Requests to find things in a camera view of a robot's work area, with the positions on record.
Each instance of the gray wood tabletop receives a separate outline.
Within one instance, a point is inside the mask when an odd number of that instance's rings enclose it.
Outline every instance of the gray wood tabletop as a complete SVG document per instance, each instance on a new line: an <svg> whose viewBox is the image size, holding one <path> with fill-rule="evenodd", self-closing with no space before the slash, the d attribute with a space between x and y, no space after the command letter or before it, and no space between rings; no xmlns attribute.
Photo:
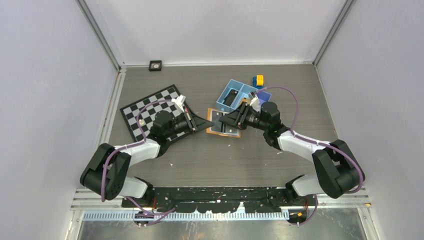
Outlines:
<svg viewBox="0 0 424 240"><path fill-rule="evenodd" d="M230 79L251 85L252 77L259 74L266 86L284 86L296 93L297 132L319 140L337 139L312 65L164 66L160 72L127 69L109 143L133 142L119 109L149 94L175 84L193 112L206 118ZM269 92L282 122L290 126L296 110L293 97L282 89ZM163 156L132 166L128 175L158 187L225 187L284 186L299 175L315 172L308 160L268 146L262 134L254 128L244 130L241 138L198 132L171 145Z"/></svg>

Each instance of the checkerboard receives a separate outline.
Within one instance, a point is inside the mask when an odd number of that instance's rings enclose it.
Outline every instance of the checkerboard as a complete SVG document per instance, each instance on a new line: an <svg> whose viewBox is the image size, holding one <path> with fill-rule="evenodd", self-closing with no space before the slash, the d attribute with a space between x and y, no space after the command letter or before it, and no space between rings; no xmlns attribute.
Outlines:
<svg viewBox="0 0 424 240"><path fill-rule="evenodd" d="M177 87L172 84L168 87L165 87L162 90L159 90L147 97L144 97L138 101L135 101L127 106L124 106L120 109L120 112L125 120L126 126L128 127L129 133L131 134L132 139L135 142L141 141L143 139L142 131L139 129L139 126L136 123L137 114L139 114L140 110L149 103L152 103L157 100L170 100L178 97L180 92ZM159 104L154 104L153 106L149 106L144 112L141 113L139 119L144 120L144 125L141 126L145 135L148 136L150 133L150 128L153 126L153 121L155 120L155 115L159 111L168 111L172 113L174 117L180 115L180 112L177 110L177 107L173 102L161 102ZM171 142L175 142L190 133L188 131L181 132L175 134L168 139Z"/></svg>

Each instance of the black and white checkered board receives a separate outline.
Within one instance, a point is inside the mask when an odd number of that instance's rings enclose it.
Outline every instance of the black and white checkered board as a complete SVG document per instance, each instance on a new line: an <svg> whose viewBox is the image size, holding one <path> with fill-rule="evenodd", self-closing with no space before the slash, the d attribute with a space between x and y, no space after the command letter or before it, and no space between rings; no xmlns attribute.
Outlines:
<svg viewBox="0 0 424 240"><path fill-rule="evenodd" d="M162 90L159 90L147 97L144 97L136 102L133 102L121 108L120 112L122 113L123 119L125 120L126 126L128 127L132 139L134 139L135 142L141 141L143 139L142 131L139 129L139 126L136 123L136 117L145 105L157 100L174 99L179 95L180 92L178 91L177 87L172 84L171 86L168 86ZM148 136L150 133L150 128L153 126L153 121L155 120L156 113L162 110L172 113L174 117L180 115L180 112L177 110L177 107L175 107L175 104L173 102L161 102L159 104L149 106L144 112L141 113L139 118L144 120L144 125L142 125L141 128L145 132L146 136ZM189 134L190 133L188 131L182 132L171 136L168 139L171 142L175 142Z"/></svg>

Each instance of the yellow and blue object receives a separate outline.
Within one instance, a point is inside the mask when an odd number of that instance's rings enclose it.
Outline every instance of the yellow and blue object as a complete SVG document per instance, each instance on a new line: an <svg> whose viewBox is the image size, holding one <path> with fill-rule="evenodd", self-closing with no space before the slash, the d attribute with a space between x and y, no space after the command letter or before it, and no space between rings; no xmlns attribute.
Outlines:
<svg viewBox="0 0 424 240"><path fill-rule="evenodd" d="M231 90L236 90L237 95L235 96L234 101L230 105L225 105L225 98L230 93ZM249 93L256 92L256 88L253 86L244 84L242 82L236 81L234 79L231 79L226 87L224 88L224 91L222 91L221 96L219 96L218 100L216 101L216 109L230 113L234 110L236 110L240 103L242 102L243 98L249 98ZM266 91L260 91L257 94L257 97L259 99L259 104L262 104L264 102L268 102L271 99L272 94Z"/></svg>
<svg viewBox="0 0 424 240"><path fill-rule="evenodd" d="M254 88L261 89L264 87L264 75L256 75L253 77L252 85Z"/></svg>

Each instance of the yellow block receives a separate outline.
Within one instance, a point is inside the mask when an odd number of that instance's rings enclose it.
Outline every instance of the yellow block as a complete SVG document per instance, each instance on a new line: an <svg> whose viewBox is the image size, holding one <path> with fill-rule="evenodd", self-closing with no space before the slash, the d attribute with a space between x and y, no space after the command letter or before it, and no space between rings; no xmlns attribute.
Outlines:
<svg viewBox="0 0 424 240"><path fill-rule="evenodd" d="M264 75L256 75L256 86L264 85Z"/></svg>

